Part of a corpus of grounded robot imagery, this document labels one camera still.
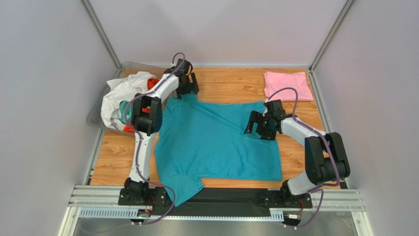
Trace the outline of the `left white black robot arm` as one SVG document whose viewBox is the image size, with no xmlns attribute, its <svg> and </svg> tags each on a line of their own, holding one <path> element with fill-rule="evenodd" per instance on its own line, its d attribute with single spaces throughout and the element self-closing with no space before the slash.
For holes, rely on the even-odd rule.
<svg viewBox="0 0 419 236">
<path fill-rule="evenodd" d="M 128 108 L 132 109 L 128 124 L 135 134 L 135 152 L 129 177 L 120 191 L 119 205 L 146 206 L 151 203 L 150 157 L 154 139 L 163 124 L 163 102 L 169 95 L 180 99 L 199 92 L 192 70 L 189 61 L 179 59 L 175 66 L 164 71 L 156 85 L 143 94 L 136 94 L 128 103 Z"/>
</svg>

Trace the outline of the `right aluminium frame post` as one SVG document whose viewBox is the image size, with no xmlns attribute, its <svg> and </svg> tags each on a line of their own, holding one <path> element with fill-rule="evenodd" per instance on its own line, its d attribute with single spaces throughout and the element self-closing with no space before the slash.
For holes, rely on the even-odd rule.
<svg viewBox="0 0 419 236">
<path fill-rule="evenodd" d="M 327 50 L 329 49 L 331 43 L 333 42 L 334 38 L 336 37 L 337 33 L 339 32 L 340 28 L 342 27 L 344 21 L 346 20 L 347 16 L 349 15 L 350 11 L 352 10 L 356 0 L 346 0 L 342 9 L 340 10 L 339 14 L 337 15 L 332 27 L 330 28 L 329 32 L 327 33 L 326 38 L 324 39 L 322 45 L 320 46 L 313 62 L 309 67 L 309 71 L 314 73 L 314 71 L 318 68 L 321 60 L 323 59 L 324 55 L 326 54 Z"/>
</svg>

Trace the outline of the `orange t shirt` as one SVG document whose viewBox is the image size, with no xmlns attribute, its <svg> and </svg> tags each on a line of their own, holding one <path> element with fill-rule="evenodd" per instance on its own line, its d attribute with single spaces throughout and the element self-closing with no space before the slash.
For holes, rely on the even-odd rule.
<svg viewBox="0 0 419 236">
<path fill-rule="evenodd" d="M 158 82 L 159 82 L 159 80 L 156 79 L 156 78 L 149 78 L 147 80 L 147 88 L 148 88 L 148 90 L 152 89 Z M 128 101 L 122 101 L 120 103 L 120 112 L 121 112 L 121 114 L 125 111 L 125 108 L 127 107 L 127 104 L 128 104 Z M 126 113 L 126 117 L 127 117 L 127 120 L 128 121 L 131 121 L 131 114 L 132 114 L 132 109 L 133 109 L 132 107 L 133 107 L 133 105 L 130 105 L 129 108 L 128 108 L 128 111 Z M 148 114 L 150 112 L 150 108 L 149 107 L 142 108 L 142 112 L 145 112 L 145 113 Z M 121 122 L 126 125 L 126 120 L 124 118 L 121 119 Z M 134 134 L 134 131 L 128 125 L 126 125 L 123 128 L 123 132 Z"/>
</svg>

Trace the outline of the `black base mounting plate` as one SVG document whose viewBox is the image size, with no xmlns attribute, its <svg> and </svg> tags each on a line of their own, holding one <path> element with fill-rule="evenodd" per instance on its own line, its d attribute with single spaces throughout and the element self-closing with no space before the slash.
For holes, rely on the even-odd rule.
<svg viewBox="0 0 419 236">
<path fill-rule="evenodd" d="M 138 213 L 146 210 L 153 216 L 168 213 L 169 216 L 195 217 L 264 217 L 270 216 L 271 208 L 288 210 L 312 209 L 309 194 L 291 196 L 282 190 L 256 188 L 203 188 L 179 206 L 170 208 L 172 201 L 162 187 L 150 189 L 151 203 L 137 207 Z"/>
</svg>

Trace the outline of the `aluminium front rail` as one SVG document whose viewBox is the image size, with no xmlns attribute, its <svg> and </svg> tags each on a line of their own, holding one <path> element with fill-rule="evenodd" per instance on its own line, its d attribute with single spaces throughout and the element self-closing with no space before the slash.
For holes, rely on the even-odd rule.
<svg viewBox="0 0 419 236">
<path fill-rule="evenodd" d="M 149 197 L 137 203 L 120 186 L 75 186 L 68 205 L 81 216 L 156 219 L 170 209 L 164 188 L 152 187 Z M 278 189 L 204 188 L 166 219 L 281 221 L 286 212 L 363 212 L 360 193 L 354 189 L 325 189 L 285 199 Z"/>
</svg>

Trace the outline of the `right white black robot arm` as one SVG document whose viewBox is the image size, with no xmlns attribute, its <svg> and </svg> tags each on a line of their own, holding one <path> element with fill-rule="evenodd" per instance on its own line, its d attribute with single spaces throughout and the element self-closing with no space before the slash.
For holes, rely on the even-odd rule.
<svg viewBox="0 0 419 236">
<path fill-rule="evenodd" d="M 326 133 L 286 113 L 281 100 L 266 100 L 264 112 L 251 111 L 245 134 L 256 131 L 262 140 L 274 141 L 284 134 L 304 148 L 304 171 L 283 182 L 280 200 L 286 205 L 298 204 L 314 190 L 339 185 L 350 173 L 343 139 L 337 132 Z"/>
</svg>

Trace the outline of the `clear plastic bin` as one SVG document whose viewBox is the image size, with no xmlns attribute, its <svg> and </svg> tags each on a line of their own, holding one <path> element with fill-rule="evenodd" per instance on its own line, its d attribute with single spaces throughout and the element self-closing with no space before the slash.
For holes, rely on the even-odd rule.
<svg viewBox="0 0 419 236">
<path fill-rule="evenodd" d="M 149 72 L 155 76 L 157 76 L 158 78 L 161 78 L 163 75 L 163 72 L 165 71 L 166 68 L 163 67 L 159 67 L 159 66 L 154 66 L 154 65 L 148 65 L 148 64 L 142 64 L 142 63 L 136 63 L 136 62 L 123 62 L 114 72 L 113 76 L 109 79 L 119 79 L 119 78 L 125 78 L 128 77 L 130 74 L 136 74 L 138 71 L 146 71 Z M 105 83 L 105 86 L 103 88 L 103 90 L 101 91 L 101 94 L 99 95 L 98 99 L 96 100 L 93 108 L 90 110 L 87 118 L 86 118 L 86 122 L 87 124 L 106 130 L 106 131 L 111 131 L 111 132 L 115 132 L 115 133 L 119 133 L 122 135 L 127 135 L 127 136 L 134 136 L 134 134 L 132 133 L 127 133 L 124 131 L 119 131 L 117 129 L 114 128 L 109 128 L 106 127 L 103 123 L 103 120 L 101 118 L 101 106 L 102 106 L 102 101 L 103 101 L 103 97 L 110 91 L 110 87 L 107 85 L 107 83 Z"/>
</svg>

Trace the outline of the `white t shirt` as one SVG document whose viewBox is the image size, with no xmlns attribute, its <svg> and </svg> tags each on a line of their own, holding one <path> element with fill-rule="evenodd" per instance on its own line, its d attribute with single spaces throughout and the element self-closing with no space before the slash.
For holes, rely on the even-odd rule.
<svg viewBox="0 0 419 236">
<path fill-rule="evenodd" d="M 101 106 L 101 118 L 106 127 L 123 131 L 126 126 L 121 123 L 120 102 L 130 101 L 136 94 L 148 91 L 147 80 L 157 77 L 149 72 L 140 71 L 126 78 L 112 79 L 107 81 L 110 91 L 103 97 Z"/>
</svg>

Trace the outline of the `light teal t shirt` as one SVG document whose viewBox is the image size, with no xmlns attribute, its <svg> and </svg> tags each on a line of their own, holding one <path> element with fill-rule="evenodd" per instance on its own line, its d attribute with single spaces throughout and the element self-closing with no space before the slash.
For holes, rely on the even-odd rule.
<svg viewBox="0 0 419 236">
<path fill-rule="evenodd" d="M 132 114 L 132 106 L 128 105 L 128 101 L 123 100 L 120 102 L 120 113 L 121 118 L 120 121 L 123 124 L 127 124 L 126 121 L 131 121 L 131 114 Z"/>
</svg>

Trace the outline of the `folded pink t shirt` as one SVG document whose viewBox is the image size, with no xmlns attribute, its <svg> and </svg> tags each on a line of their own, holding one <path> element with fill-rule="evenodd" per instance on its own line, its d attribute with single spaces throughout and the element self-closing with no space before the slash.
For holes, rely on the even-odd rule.
<svg viewBox="0 0 419 236">
<path fill-rule="evenodd" d="M 275 92 L 283 88 L 293 88 L 297 91 L 298 101 L 313 101 L 313 94 L 307 83 L 305 72 L 280 73 L 267 71 L 264 73 L 264 93 L 269 100 L 295 101 L 296 94 L 292 89 L 285 89 L 276 95 Z"/>
</svg>

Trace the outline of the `left aluminium frame post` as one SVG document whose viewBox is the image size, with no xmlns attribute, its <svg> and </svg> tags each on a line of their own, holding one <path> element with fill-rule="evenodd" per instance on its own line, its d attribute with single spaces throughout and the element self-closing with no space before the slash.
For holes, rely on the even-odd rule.
<svg viewBox="0 0 419 236">
<path fill-rule="evenodd" d="M 87 16 L 90 19 L 90 22 L 92 23 L 96 33 L 99 36 L 100 41 L 102 42 L 108 56 L 110 57 L 113 65 L 115 66 L 115 68 L 119 68 L 121 65 L 121 62 L 100 22 L 100 19 L 98 17 L 98 15 L 95 12 L 95 9 L 91 3 L 90 0 L 80 0 L 80 3 L 82 5 L 82 7 L 84 8 Z"/>
</svg>

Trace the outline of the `aluminium frame post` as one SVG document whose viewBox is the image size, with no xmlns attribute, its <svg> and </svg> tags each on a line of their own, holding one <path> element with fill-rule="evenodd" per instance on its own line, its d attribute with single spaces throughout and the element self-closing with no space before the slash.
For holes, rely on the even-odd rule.
<svg viewBox="0 0 419 236">
<path fill-rule="evenodd" d="M 90 0 L 80 0 L 80 3 L 82 5 L 82 7 L 84 8 L 87 16 L 90 19 L 90 22 L 92 23 L 96 33 L 99 36 L 100 41 L 102 42 L 108 56 L 110 57 L 113 65 L 115 66 L 115 68 L 119 68 L 121 65 L 121 62 L 100 22 L 100 19 L 98 17 L 98 15 L 95 12 L 95 9 L 91 3 Z"/>
<path fill-rule="evenodd" d="M 356 0 L 346 0 L 342 9 L 340 10 L 339 14 L 337 15 L 332 27 L 330 28 L 329 32 L 327 33 L 326 38 L 324 39 L 322 45 L 320 46 L 313 62 L 309 67 L 309 71 L 314 73 L 314 71 L 318 68 L 321 60 L 323 59 L 324 55 L 326 54 L 327 50 L 329 49 L 331 43 L 333 42 L 334 38 L 336 37 L 337 33 L 339 32 L 340 28 L 342 27 L 344 21 L 346 20 L 347 16 L 349 15 L 350 11 L 352 10 Z"/>
</svg>

